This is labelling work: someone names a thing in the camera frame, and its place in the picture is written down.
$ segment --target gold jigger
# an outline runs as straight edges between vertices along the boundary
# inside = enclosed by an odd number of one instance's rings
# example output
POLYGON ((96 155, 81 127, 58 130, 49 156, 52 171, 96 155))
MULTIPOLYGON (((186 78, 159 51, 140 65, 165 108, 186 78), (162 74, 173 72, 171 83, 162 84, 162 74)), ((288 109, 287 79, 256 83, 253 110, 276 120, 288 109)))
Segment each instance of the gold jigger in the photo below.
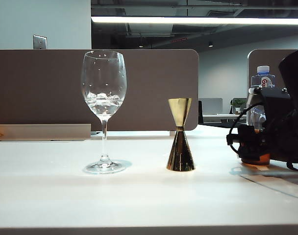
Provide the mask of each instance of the gold jigger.
POLYGON ((176 124, 176 134, 167 165, 167 169, 169 170, 190 171, 195 169, 192 154, 184 132, 184 125, 191 103, 191 98, 169 99, 170 109, 176 124))

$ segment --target plastic bottle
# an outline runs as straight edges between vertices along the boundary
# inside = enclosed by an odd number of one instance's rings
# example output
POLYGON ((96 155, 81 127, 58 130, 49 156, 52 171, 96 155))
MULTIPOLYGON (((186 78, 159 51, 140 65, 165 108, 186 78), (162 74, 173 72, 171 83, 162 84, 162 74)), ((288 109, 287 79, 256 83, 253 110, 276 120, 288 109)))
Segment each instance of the plastic bottle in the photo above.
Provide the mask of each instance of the plastic bottle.
MULTIPOLYGON (((254 88, 257 87, 275 87, 275 76, 270 73, 270 67, 267 65, 257 67, 257 75, 251 77, 251 88, 249 89, 248 107, 254 103, 260 102, 260 98, 255 94, 254 88)), ((266 121, 265 110, 262 105, 252 108, 248 113, 247 124, 254 126, 256 132, 263 130, 262 123, 266 121)))

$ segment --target ice cube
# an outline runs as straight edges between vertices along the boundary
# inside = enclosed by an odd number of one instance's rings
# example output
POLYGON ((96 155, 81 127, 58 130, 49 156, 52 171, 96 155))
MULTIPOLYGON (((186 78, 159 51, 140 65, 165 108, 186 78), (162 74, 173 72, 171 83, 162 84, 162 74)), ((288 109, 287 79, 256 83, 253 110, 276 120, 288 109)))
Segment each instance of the ice cube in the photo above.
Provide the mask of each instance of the ice cube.
POLYGON ((108 99, 120 99, 120 97, 117 94, 115 94, 115 95, 109 96, 108 99))
POLYGON ((97 99, 108 99, 108 97, 106 96, 106 93, 99 93, 97 94, 97 99))
POLYGON ((97 98, 97 96, 94 93, 89 92, 87 95, 87 99, 96 99, 96 98, 97 98))

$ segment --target white desk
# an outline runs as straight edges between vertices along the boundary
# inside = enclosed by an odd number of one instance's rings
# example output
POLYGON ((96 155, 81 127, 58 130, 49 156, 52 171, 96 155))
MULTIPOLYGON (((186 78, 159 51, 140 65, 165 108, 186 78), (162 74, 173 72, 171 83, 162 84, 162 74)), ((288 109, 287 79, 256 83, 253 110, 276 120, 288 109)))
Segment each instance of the white desk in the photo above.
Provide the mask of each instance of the white desk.
MULTIPOLYGON (((238 118, 238 114, 203 114, 203 122, 221 122, 221 120, 235 120, 238 118)), ((241 120, 246 121, 246 115, 243 115, 241 120)))
POLYGON ((227 130, 186 132, 196 169, 166 169, 173 137, 109 137, 125 171, 90 175, 100 137, 0 142, 0 234, 298 234, 298 173, 242 166, 227 130))

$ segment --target wine glass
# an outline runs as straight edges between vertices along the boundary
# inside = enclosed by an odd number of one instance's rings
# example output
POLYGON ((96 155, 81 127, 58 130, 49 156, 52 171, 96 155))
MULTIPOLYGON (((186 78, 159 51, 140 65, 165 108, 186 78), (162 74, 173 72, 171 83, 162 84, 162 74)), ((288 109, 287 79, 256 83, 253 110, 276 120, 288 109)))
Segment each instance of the wine glass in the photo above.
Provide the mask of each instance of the wine glass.
POLYGON ((81 84, 86 104, 102 123, 101 158, 87 165, 84 171, 105 174, 124 170, 124 165, 112 162, 106 151, 107 122, 122 105, 127 89, 123 55, 110 50, 85 53, 81 84))

